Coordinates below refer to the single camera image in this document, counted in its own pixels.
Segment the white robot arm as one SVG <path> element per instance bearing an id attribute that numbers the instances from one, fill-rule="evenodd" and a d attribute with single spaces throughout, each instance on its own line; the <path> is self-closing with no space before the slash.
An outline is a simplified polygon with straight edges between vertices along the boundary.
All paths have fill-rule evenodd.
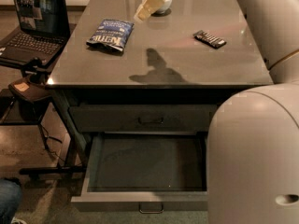
<path id="1" fill-rule="evenodd" d="M 299 0 L 236 0 L 272 82 L 209 126 L 208 224 L 299 224 Z"/>

